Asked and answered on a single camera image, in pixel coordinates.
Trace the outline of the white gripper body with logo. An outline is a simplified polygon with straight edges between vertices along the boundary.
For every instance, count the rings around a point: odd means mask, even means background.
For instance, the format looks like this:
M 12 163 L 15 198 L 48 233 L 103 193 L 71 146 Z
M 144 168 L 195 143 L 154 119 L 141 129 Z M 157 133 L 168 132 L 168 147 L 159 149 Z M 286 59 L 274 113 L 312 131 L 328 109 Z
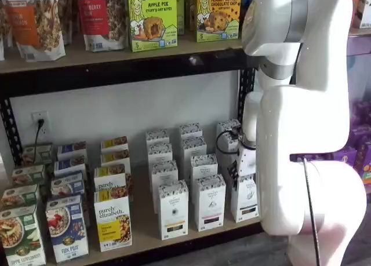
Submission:
M 256 150 L 243 146 L 238 147 L 237 174 L 239 177 L 250 176 L 256 173 Z

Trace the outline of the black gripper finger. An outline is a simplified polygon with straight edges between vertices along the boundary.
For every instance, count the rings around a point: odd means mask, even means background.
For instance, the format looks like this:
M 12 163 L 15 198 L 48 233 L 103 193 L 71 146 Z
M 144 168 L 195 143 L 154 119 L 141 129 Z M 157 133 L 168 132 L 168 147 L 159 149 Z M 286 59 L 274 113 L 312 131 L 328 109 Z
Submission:
M 240 171 L 238 162 L 234 160 L 233 163 L 227 167 L 227 171 L 232 180 L 232 189 L 236 191 Z

